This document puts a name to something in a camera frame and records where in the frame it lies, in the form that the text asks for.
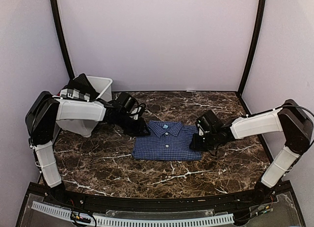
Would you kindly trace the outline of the blue checked long sleeve shirt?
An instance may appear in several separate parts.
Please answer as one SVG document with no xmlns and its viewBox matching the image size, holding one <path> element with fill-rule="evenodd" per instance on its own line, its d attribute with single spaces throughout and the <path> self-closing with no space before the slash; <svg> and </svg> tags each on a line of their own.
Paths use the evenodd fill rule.
<svg viewBox="0 0 314 227">
<path fill-rule="evenodd" d="M 194 125 L 181 122 L 149 121 L 149 136 L 137 137 L 132 151 L 137 160 L 198 161 L 202 155 L 189 148 L 192 136 L 197 133 Z"/>
</svg>

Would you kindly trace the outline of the white plastic bin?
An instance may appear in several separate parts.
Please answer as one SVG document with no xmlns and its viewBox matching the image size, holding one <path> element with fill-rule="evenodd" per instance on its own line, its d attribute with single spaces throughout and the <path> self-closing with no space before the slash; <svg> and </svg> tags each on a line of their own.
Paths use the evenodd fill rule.
<svg viewBox="0 0 314 227">
<path fill-rule="evenodd" d="M 101 101 L 112 100 L 111 78 L 87 76 L 84 73 L 69 80 L 54 97 L 59 102 L 57 125 L 65 131 L 90 137 L 104 119 L 106 108 Z"/>
</svg>

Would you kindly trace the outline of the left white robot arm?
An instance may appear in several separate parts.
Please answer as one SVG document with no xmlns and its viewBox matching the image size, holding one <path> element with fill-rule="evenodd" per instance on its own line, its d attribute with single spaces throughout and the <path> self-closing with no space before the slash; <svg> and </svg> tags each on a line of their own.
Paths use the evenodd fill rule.
<svg viewBox="0 0 314 227">
<path fill-rule="evenodd" d="M 43 91 L 28 111 L 25 122 L 29 134 L 29 147 L 49 188 L 50 197 L 58 205 L 69 202 L 69 194 L 59 185 L 59 174 L 53 153 L 53 137 L 56 123 L 61 120 L 104 121 L 119 126 L 125 135 L 143 137 L 150 135 L 142 118 L 146 105 L 139 104 L 130 94 L 122 92 L 116 100 L 102 98 L 94 101 L 64 99 Z"/>
</svg>

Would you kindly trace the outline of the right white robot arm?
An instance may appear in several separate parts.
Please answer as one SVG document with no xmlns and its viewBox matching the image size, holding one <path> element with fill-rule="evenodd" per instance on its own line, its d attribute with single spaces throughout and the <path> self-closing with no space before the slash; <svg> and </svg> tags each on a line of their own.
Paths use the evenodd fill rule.
<svg viewBox="0 0 314 227">
<path fill-rule="evenodd" d="M 269 189 L 275 187 L 314 144 L 314 113 L 292 99 L 273 109 L 228 121 L 207 111 L 195 125 L 197 132 L 189 146 L 195 151 L 214 151 L 229 142 L 252 136 L 265 139 L 273 160 L 259 180 L 261 185 L 250 194 L 254 204 L 263 203 L 269 197 Z"/>
</svg>

